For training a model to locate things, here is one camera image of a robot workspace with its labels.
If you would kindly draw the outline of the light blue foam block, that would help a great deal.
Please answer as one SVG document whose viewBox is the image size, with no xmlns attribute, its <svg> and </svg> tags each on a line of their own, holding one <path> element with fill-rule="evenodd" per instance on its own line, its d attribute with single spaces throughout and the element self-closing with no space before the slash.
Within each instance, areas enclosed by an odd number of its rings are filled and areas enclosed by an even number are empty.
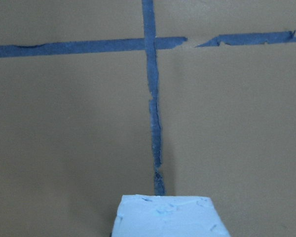
<svg viewBox="0 0 296 237">
<path fill-rule="evenodd" d="M 113 237 L 228 237 L 208 197 L 123 195 Z"/>
</svg>

